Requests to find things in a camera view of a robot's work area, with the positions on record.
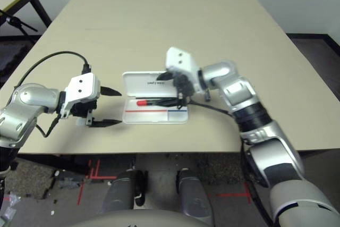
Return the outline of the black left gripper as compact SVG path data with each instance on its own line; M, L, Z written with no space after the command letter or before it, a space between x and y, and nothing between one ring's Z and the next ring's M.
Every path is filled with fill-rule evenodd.
M122 96L122 94L112 88L100 87L100 94L104 96ZM92 100L86 103L76 103L72 106L70 113L73 116L85 119L85 124L91 128L106 128L116 124L122 123L120 120L103 119L95 121L93 111L97 108L97 100Z

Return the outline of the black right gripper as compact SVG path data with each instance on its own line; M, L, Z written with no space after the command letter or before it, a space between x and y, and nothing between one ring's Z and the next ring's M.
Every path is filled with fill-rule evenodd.
M186 105L187 98L193 95L193 85L184 74L173 75L171 72L161 73L156 80L172 80L177 91L177 98L164 98L158 101L158 105Z

